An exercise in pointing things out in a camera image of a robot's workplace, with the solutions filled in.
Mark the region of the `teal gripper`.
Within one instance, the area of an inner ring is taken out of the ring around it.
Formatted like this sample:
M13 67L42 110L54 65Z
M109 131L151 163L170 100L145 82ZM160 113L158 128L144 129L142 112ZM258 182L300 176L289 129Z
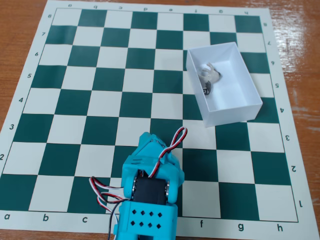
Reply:
M178 189L185 180L185 174L178 158L171 150L159 159L166 148L166 144L155 134L144 132L139 137L138 147L127 157L122 166L121 187L126 198L132 198L134 179L139 176L139 171L145 171L145 174L150 176L157 162L160 162L153 178L169 181L167 201L169 203L177 201Z

